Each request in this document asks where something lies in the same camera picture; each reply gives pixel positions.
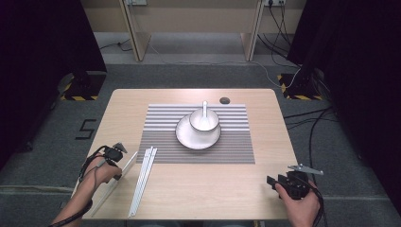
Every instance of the wooden table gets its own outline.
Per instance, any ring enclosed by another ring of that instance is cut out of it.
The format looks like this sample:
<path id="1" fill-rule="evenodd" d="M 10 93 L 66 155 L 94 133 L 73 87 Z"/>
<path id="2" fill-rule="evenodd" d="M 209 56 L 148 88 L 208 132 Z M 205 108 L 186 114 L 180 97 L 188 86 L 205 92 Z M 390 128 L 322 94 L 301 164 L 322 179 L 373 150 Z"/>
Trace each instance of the wooden table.
<path id="1" fill-rule="evenodd" d="M 122 142 L 128 154 L 124 166 L 141 142 L 149 104 L 194 104 L 221 97 L 245 104 L 253 142 L 253 165 L 153 164 L 138 212 L 133 219 L 280 219 L 284 204 L 267 175 L 289 171 L 297 161 L 275 93 L 270 89 L 129 89 L 115 90 L 103 115 L 92 154 L 102 145 Z M 131 167 L 96 214 L 84 218 L 127 219 L 140 164 Z M 99 187 L 94 204 L 108 189 Z"/>

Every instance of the striped placemat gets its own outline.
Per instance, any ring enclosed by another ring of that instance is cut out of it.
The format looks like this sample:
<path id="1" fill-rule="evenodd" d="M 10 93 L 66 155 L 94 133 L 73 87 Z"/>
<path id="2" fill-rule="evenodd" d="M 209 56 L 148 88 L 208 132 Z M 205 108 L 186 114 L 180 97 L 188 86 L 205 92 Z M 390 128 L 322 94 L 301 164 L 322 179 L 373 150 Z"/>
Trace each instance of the striped placemat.
<path id="1" fill-rule="evenodd" d="M 158 149 L 156 164 L 254 164 L 253 147 L 244 104 L 209 104 L 218 114 L 221 135 L 210 148 L 191 149 L 178 141 L 175 130 L 186 115 L 201 105 L 150 104 L 142 133 L 137 163 L 142 163 L 145 150 Z"/>

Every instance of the electrical socket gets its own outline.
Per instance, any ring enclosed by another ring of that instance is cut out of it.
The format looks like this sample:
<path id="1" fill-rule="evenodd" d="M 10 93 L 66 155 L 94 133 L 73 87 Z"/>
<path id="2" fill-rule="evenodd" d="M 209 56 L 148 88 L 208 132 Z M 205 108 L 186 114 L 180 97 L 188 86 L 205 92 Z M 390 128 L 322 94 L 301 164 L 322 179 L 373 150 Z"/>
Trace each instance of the electrical socket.
<path id="1" fill-rule="evenodd" d="M 285 6 L 287 0 L 272 0 L 273 4 L 271 5 L 272 7 L 281 7 L 281 6 Z M 269 6 L 269 0 L 265 1 L 265 6 Z"/>

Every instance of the saucer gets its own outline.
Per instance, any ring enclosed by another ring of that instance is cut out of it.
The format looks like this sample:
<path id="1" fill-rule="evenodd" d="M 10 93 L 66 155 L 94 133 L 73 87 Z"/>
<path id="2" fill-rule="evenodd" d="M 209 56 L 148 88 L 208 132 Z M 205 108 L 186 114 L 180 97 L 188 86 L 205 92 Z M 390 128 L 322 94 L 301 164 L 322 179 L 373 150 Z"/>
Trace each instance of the saucer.
<path id="1" fill-rule="evenodd" d="M 211 131 L 198 131 L 192 127 L 189 118 L 191 114 L 186 115 L 177 124 L 177 139 L 187 148 L 204 149 L 214 145 L 221 134 L 221 126 L 217 125 Z"/>

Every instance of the cable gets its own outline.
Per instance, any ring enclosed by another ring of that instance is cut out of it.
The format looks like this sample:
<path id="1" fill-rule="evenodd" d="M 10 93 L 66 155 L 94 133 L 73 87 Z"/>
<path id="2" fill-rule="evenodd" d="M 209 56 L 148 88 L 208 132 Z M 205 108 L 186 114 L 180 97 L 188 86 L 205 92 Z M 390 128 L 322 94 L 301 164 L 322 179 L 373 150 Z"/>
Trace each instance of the cable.
<path id="1" fill-rule="evenodd" d="M 297 176 L 292 176 L 292 177 L 297 179 L 298 181 L 300 181 L 304 185 L 308 186 L 315 193 L 316 197 L 319 200 L 319 205 L 321 207 L 319 208 L 318 214 L 316 215 L 315 220 L 313 221 L 313 226 L 314 227 L 318 226 L 318 224 L 321 221 L 322 217 L 324 219 L 324 226 L 328 226 L 327 225 L 327 218 L 326 218 L 326 214 L 325 214 L 325 210 L 324 210 L 324 200 L 323 200 L 322 193 L 319 191 L 319 189 L 317 187 L 312 186 L 310 183 L 305 182 L 301 178 L 299 178 Z"/>
<path id="2" fill-rule="evenodd" d="M 85 160 L 85 163 L 82 165 L 82 168 L 80 169 L 79 175 L 78 175 L 78 181 L 81 183 L 83 178 L 84 178 L 84 174 L 86 171 L 86 168 L 89 166 L 89 164 L 97 157 L 96 155 L 104 148 L 108 148 L 107 146 L 101 146 L 100 148 L 98 148 L 91 156 L 87 157 Z"/>
<path id="3" fill-rule="evenodd" d="M 283 39 L 290 45 L 289 40 L 287 40 L 287 38 L 284 36 L 284 33 L 283 33 L 282 29 L 281 29 L 281 27 L 282 27 L 282 25 L 284 23 L 284 16 L 283 16 L 282 21 L 281 21 L 280 26 L 279 26 L 277 20 L 275 19 L 275 16 L 274 16 L 273 12 L 271 11 L 271 8 L 269 8 L 269 11 L 270 11 L 271 17 L 273 18 L 273 20 L 274 20 L 274 22 L 275 22 L 275 24 L 277 25 L 277 28 L 278 28 L 277 37 L 281 35 L 283 37 Z"/>
<path id="4" fill-rule="evenodd" d="M 259 38 L 259 40 L 263 43 L 263 45 L 268 49 L 268 50 L 270 50 L 270 51 L 273 51 L 274 53 L 276 53 L 277 55 L 280 55 L 282 58 L 286 58 L 286 56 L 284 55 L 284 54 L 282 54 L 282 53 L 280 53 L 279 51 L 277 51 L 277 50 L 275 50 L 274 49 L 274 47 L 272 47 L 272 44 L 271 44 L 271 46 L 269 46 L 268 44 L 266 44 L 264 41 L 263 41 L 263 39 L 260 37 L 260 35 L 259 34 L 257 34 L 257 38 Z"/>
<path id="5" fill-rule="evenodd" d="M 85 176 L 86 176 L 86 175 L 88 175 L 90 172 L 94 171 L 94 174 L 95 174 L 95 181 L 94 181 L 94 188 L 93 188 L 93 190 L 92 190 L 92 193 L 95 193 L 95 192 L 96 192 L 96 184 L 97 184 L 96 172 L 97 172 L 97 170 L 98 170 L 104 163 L 105 163 L 105 160 L 103 159 L 103 162 L 100 161 L 95 167 L 91 168 L 91 169 L 85 174 Z M 69 218 L 66 218 L 66 219 L 63 219 L 63 220 L 61 220 L 61 221 L 59 221 L 59 222 L 56 222 L 56 223 L 54 223 L 54 224 L 51 224 L 51 225 L 49 225 L 48 227 L 60 227 L 60 226 L 64 226 L 64 225 L 66 225 L 66 224 L 69 224 L 69 223 L 73 222 L 74 220 L 76 220 L 76 219 L 82 217 L 83 215 L 85 215 L 85 214 L 92 208 L 92 205 L 93 205 L 93 204 L 94 204 L 94 202 L 93 202 L 92 200 L 90 200 L 90 201 L 85 205 L 85 207 L 82 208 L 82 210 L 78 211 L 78 212 L 77 212 L 76 214 L 74 214 L 73 216 L 71 216 L 71 217 L 69 217 Z"/>
<path id="6" fill-rule="evenodd" d="M 219 65 L 219 64 L 226 64 L 226 63 L 238 63 L 238 64 L 257 64 L 259 66 L 261 66 L 266 73 L 266 78 L 276 87 L 278 88 L 289 88 L 293 81 L 296 78 L 296 75 L 294 75 L 294 77 L 292 78 L 291 83 L 289 84 L 289 86 L 285 87 L 285 86 L 281 86 L 279 84 L 276 84 L 274 81 L 271 80 L 271 78 L 269 77 L 269 73 L 268 70 L 266 69 L 265 66 L 263 66 L 261 63 L 257 62 L 257 61 L 222 61 L 222 62 L 207 62 L 207 61 L 174 61 L 174 62 L 170 62 L 170 61 L 165 61 L 165 59 L 163 59 L 162 55 L 159 53 L 159 51 L 157 51 L 153 45 L 151 43 L 148 44 L 150 46 L 151 49 L 153 49 L 154 52 L 156 52 L 156 54 L 159 56 L 160 60 L 166 64 L 206 64 L 206 65 Z"/>
<path id="7" fill-rule="evenodd" d="M 272 60 L 274 61 L 274 63 L 276 63 L 277 65 L 286 66 L 286 65 L 280 64 L 280 63 L 278 63 L 277 61 L 275 61 L 275 59 L 274 59 L 274 57 L 273 57 L 273 51 L 274 51 L 274 47 L 276 47 L 276 43 L 277 43 L 278 37 L 280 36 L 280 34 L 283 34 L 283 32 L 282 32 L 282 30 L 281 30 L 281 27 L 282 27 L 282 25 L 283 25 L 283 23 L 284 23 L 284 17 L 283 17 L 283 20 L 282 20 L 280 26 L 278 26 L 278 23 L 277 23 L 277 21 L 276 21 L 274 15 L 273 15 L 272 12 L 271 12 L 271 9 L 270 9 L 270 13 L 271 13 L 271 16 L 272 16 L 273 19 L 274 19 L 274 22 L 276 23 L 276 25 L 277 25 L 277 27 L 278 27 L 278 29 L 279 29 L 279 32 L 277 33 L 277 36 L 276 36 L 276 38 L 275 38 L 275 40 L 274 40 L 274 43 L 272 44 L 272 49 L 271 49 L 271 52 L 270 52 L 271 59 L 272 59 Z"/>
<path id="8" fill-rule="evenodd" d="M 263 36 L 265 37 L 265 40 L 266 40 L 269 44 L 273 45 L 273 43 L 269 41 L 268 37 L 266 37 L 266 34 L 265 34 L 265 33 L 263 33 Z M 280 50 L 286 52 L 286 54 L 288 53 L 288 51 L 287 51 L 286 49 L 284 49 L 284 48 L 282 48 L 282 47 L 280 47 L 280 46 L 275 46 L 275 48 L 280 49 Z"/>
<path id="9" fill-rule="evenodd" d="M 310 134 L 309 134 L 309 165 L 311 168 L 313 168 L 313 160 L 312 160 L 312 134 L 313 130 L 315 129 L 316 124 L 319 122 L 319 120 L 323 117 L 324 113 L 326 113 L 328 110 L 330 110 L 332 107 L 326 108 L 316 119 L 315 123 L 313 123 L 312 128 L 310 129 Z M 317 186 L 315 175 L 312 175 L 313 178 L 313 183 Z"/>
<path id="10" fill-rule="evenodd" d="M 282 17 L 282 23 L 284 26 L 284 31 L 286 32 L 286 41 L 287 41 L 288 45 L 291 46 L 291 42 L 289 41 L 289 37 L 288 37 L 288 33 L 287 33 L 286 21 L 284 19 L 285 15 L 286 15 L 286 6 L 281 1 L 280 1 L 280 10 L 281 10 L 281 17 Z"/>
<path id="11" fill-rule="evenodd" d="M 316 120 L 317 118 L 309 118 L 307 120 L 301 121 L 301 122 L 297 122 L 297 123 L 287 123 L 286 125 L 295 125 L 292 126 L 290 128 L 287 128 L 287 130 L 292 130 L 294 128 L 297 128 L 299 126 L 302 126 L 303 124 L 309 123 L 309 122 L 313 122 L 313 120 Z M 320 120 L 325 120 L 325 121 L 331 121 L 331 122 L 339 122 L 337 120 L 332 120 L 332 119 L 326 119 L 326 118 L 321 118 Z"/>
<path id="12" fill-rule="evenodd" d="M 127 39 L 127 40 L 124 41 L 123 43 L 118 42 L 117 44 L 107 44 L 107 45 L 101 46 L 99 49 L 103 49 L 103 48 L 106 48 L 106 47 L 109 47 L 109 46 L 113 46 L 113 45 L 118 45 L 122 51 L 130 51 L 130 50 L 132 50 L 132 48 L 123 49 L 123 47 L 121 46 L 122 44 L 128 42 L 129 40 L 130 40 L 130 39 Z"/>
<path id="13" fill-rule="evenodd" d="M 327 110 L 327 109 L 328 109 L 328 108 L 324 108 L 324 109 L 317 110 L 317 111 L 311 111 L 311 112 L 306 112 L 306 113 L 299 113 L 299 114 L 294 114 L 294 115 L 288 115 L 288 116 L 284 116 L 284 119 L 291 118 L 291 117 L 296 117 L 296 116 L 302 116 L 302 115 L 308 115 L 308 114 L 319 113 L 319 112 L 323 112 L 323 111 L 325 111 L 325 110 Z"/>

